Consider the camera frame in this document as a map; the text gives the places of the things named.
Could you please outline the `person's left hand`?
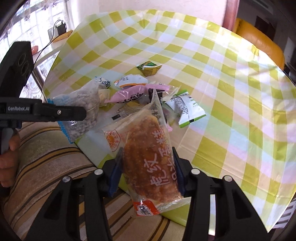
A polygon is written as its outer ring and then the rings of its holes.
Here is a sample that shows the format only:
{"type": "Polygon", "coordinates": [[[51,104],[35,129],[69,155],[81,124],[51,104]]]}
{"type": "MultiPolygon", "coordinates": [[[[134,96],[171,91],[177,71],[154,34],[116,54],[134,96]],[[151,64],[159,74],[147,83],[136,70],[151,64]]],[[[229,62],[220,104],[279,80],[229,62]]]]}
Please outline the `person's left hand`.
{"type": "Polygon", "coordinates": [[[18,155],[21,139],[18,131],[9,140],[9,149],[1,155],[0,181],[4,188],[13,186],[19,166],[18,155]]]}

